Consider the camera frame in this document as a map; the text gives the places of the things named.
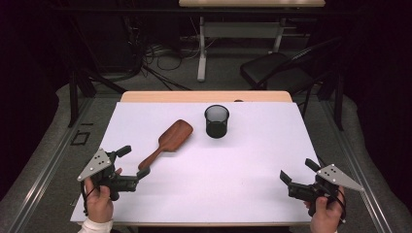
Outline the dark curtain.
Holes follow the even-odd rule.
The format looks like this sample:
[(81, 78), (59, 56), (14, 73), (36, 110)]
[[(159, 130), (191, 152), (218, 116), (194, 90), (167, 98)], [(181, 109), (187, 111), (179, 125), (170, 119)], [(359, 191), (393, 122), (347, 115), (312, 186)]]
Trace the dark curtain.
[(0, 0), (0, 200), (52, 123), (67, 84), (42, 0)]
[(358, 106), (366, 149), (412, 213), (412, 0), (357, 0), (345, 93)]

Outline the white frame desk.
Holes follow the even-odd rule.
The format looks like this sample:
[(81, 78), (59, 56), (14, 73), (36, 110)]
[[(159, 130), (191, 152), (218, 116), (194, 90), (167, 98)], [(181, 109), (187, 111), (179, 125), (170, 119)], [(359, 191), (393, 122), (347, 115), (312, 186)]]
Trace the white frame desk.
[[(179, 0), (184, 8), (234, 8), (237, 9), (314, 9), (325, 5), (325, 0)], [(273, 51), (278, 51), (284, 29), (285, 19), (276, 22), (207, 22), (199, 19), (199, 63), (197, 80), (204, 82), (206, 78), (206, 44), (207, 37), (212, 38), (273, 38)]]

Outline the metal floor rail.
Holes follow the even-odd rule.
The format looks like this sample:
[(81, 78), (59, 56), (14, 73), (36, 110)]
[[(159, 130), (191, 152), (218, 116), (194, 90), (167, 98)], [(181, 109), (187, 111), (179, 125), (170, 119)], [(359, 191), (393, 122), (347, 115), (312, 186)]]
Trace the metal floor rail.
[(343, 153), (345, 166), (354, 179), (364, 187), (360, 199), (373, 223), (373, 229), (376, 233), (395, 233), (384, 203), (384, 199), (390, 197), (392, 192), (366, 150), (357, 106), (351, 100), (344, 101), (342, 128), (339, 128), (334, 120), (334, 104), (330, 101), (319, 101), (319, 104)]
[[(77, 233), (80, 226), (70, 220), (79, 203), (76, 181), (98, 141), (97, 125), (91, 119), (94, 101), (86, 99), (72, 127), (63, 109), (35, 150), (17, 183), (0, 202), (0, 233)], [(84, 146), (71, 146), (75, 133), (89, 132)]]

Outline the person's left hand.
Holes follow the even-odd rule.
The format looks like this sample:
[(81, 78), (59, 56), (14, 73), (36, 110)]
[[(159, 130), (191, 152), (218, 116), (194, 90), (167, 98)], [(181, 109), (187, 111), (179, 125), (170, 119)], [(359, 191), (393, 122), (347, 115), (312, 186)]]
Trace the person's left hand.
[(85, 188), (88, 218), (96, 223), (111, 221), (114, 213), (114, 205), (110, 197), (111, 189), (105, 185), (95, 187), (91, 178), (85, 179)]

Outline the black floor outlet frame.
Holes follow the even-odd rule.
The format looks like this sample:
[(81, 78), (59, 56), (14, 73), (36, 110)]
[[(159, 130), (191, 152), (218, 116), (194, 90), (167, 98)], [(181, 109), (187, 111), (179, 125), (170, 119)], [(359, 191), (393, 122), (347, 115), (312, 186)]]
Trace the black floor outlet frame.
[(89, 132), (78, 130), (71, 141), (71, 146), (84, 146), (87, 143), (89, 136)]

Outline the black folding chair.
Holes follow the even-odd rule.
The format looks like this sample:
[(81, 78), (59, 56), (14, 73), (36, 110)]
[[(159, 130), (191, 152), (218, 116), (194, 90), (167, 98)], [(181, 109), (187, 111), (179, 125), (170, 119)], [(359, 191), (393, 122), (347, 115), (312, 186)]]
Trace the black folding chair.
[(301, 114), (305, 117), (310, 94), (315, 83), (326, 78), (330, 68), (321, 70), (321, 62), (339, 48), (341, 38), (333, 38), (299, 51), (288, 57), (280, 52), (272, 52), (240, 66), (242, 78), (251, 90), (282, 90), (290, 96), (305, 92)]

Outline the white table sheet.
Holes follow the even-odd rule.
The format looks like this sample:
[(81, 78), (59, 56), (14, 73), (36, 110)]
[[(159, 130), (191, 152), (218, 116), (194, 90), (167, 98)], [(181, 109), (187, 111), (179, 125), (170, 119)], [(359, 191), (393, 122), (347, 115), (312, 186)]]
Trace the white table sheet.
[(160, 154), (135, 191), (115, 201), (117, 224), (298, 225), (309, 222), (303, 203), (288, 195), (279, 175), (312, 183), (305, 166), (316, 154), (294, 103), (228, 102), (228, 129), (213, 139), (205, 130), (205, 103), (119, 103), (102, 149), (132, 151), (117, 160), (124, 174), (157, 147), (158, 137), (176, 120), (193, 132), (174, 152)]

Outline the black metal stand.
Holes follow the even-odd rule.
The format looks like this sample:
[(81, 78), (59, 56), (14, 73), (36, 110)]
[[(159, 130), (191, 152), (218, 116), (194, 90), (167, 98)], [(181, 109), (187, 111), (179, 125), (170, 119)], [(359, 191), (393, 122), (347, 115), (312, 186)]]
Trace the black metal stand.
[(69, 126), (72, 127), (79, 118), (78, 90), (80, 90), (86, 98), (93, 98), (97, 93), (92, 84), (93, 81), (102, 83), (119, 94), (124, 94), (126, 89), (104, 78), (87, 62), (87, 52), (83, 52), (82, 49), (82, 47), (86, 47), (86, 44), (80, 36), (75, 36), (73, 33), (70, 33), (67, 36), (65, 44), (70, 70), (69, 93), (71, 116)]
[(334, 95), (333, 121), (339, 130), (342, 125), (342, 105), (344, 95), (344, 78), (341, 74), (332, 72), (326, 75), (321, 89), (318, 92), (320, 100), (329, 100)]

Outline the black mesh cup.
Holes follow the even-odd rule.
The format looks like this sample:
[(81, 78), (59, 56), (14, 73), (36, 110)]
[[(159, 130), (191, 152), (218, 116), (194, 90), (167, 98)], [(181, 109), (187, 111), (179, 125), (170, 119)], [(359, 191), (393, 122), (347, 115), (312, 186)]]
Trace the black mesh cup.
[(206, 119), (206, 133), (209, 137), (220, 139), (226, 135), (229, 111), (225, 106), (209, 106), (205, 110), (204, 116)]

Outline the brown wooden hairbrush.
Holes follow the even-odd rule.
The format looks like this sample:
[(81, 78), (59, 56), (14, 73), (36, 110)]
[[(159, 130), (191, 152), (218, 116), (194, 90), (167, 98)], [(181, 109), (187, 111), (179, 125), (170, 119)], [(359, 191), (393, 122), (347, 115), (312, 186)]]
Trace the brown wooden hairbrush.
[(138, 169), (143, 170), (150, 167), (164, 151), (176, 151), (188, 139), (192, 131), (192, 126), (186, 121), (182, 119), (175, 121), (158, 138), (158, 148), (138, 165)]

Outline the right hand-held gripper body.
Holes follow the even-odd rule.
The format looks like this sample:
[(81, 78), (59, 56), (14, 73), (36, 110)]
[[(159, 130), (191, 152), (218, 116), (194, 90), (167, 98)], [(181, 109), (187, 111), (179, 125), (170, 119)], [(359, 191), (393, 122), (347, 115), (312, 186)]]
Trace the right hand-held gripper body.
[(292, 181), (290, 185), (287, 185), (289, 196), (309, 202), (309, 216), (313, 216), (316, 212), (315, 202), (319, 197), (326, 197), (328, 203), (337, 201), (343, 207), (342, 216), (345, 216), (346, 199), (339, 187), (347, 187), (356, 191), (364, 191), (364, 188), (334, 164), (321, 167), (321, 170), (315, 173), (315, 181), (312, 184), (294, 183)]

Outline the person's right hand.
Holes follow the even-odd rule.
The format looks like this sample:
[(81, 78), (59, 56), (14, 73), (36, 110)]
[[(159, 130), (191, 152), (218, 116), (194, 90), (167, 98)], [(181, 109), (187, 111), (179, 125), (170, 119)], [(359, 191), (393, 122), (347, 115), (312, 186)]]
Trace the person's right hand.
[(310, 230), (312, 233), (336, 233), (343, 215), (343, 207), (337, 202), (328, 203), (326, 197), (319, 197), (315, 203)]

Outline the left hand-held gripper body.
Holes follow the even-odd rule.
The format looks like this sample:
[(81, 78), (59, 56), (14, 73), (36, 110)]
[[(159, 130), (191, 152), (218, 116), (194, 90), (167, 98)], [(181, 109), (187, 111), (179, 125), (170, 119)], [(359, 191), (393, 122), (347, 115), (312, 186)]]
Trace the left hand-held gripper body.
[(115, 161), (116, 150), (107, 152), (98, 149), (77, 177), (78, 182), (91, 178), (96, 187), (108, 186), (111, 189), (110, 197), (113, 201), (120, 198), (120, 192), (134, 192), (138, 183), (136, 176), (122, 176), (117, 173)]

